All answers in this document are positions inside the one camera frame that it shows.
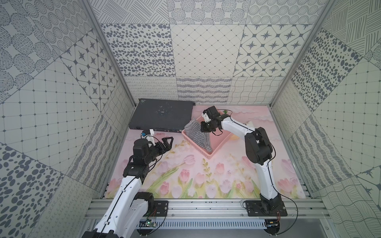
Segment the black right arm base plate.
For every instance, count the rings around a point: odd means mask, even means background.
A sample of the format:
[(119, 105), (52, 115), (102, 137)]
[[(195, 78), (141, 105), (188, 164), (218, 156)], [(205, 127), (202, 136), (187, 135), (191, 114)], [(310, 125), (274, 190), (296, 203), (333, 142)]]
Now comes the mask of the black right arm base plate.
[(246, 200), (243, 204), (249, 217), (288, 216), (283, 201), (266, 202), (259, 200)]

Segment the grey striped square dishcloth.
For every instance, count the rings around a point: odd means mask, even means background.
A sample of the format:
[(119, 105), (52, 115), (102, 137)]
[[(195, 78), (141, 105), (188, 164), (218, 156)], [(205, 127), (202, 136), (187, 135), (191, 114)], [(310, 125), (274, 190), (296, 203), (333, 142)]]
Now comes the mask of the grey striped square dishcloth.
[(185, 133), (200, 148), (205, 149), (207, 152), (212, 152), (209, 133), (201, 132), (200, 122), (193, 119), (185, 125)]

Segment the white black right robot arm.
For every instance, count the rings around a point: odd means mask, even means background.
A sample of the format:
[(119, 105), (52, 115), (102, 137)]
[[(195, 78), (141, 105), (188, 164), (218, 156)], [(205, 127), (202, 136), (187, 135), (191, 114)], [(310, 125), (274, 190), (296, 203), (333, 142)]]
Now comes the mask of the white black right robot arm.
[(245, 141), (245, 151), (248, 159), (255, 165), (261, 185), (261, 209), (269, 215), (277, 207), (283, 207), (281, 195), (276, 189), (273, 179), (271, 163), (273, 160), (273, 146), (265, 129), (251, 129), (248, 126), (233, 120), (227, 114), (209, 116), (202, 114), (201, 132), (215, 132), (216, 129), (233, 133)]

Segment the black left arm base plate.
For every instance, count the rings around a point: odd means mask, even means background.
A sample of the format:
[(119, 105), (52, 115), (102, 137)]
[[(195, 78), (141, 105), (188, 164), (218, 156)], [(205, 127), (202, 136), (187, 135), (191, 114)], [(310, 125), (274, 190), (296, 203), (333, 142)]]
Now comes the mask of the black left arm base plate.
[(169, 201), (154, 200), (148, 203), (146, 217), (166, 217), (168, 214)]

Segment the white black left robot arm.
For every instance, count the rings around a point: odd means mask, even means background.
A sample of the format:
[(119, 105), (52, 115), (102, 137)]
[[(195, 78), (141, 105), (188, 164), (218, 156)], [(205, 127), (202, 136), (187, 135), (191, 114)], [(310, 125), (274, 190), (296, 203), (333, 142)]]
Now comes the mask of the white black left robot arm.
[(134, 142), (133, 155), (115, 198), (95, 228), (84, 232), (84, 238), (129, 238), (139, 228), (147, 236), (159, 228), (154, 219), (167, 217), (169, 202), (155, 201), (151, 192), (140, 189), (153, 168), (151, 163), (170, 151), (172, 144), (172, 137), (158, 140), (148, 134)]

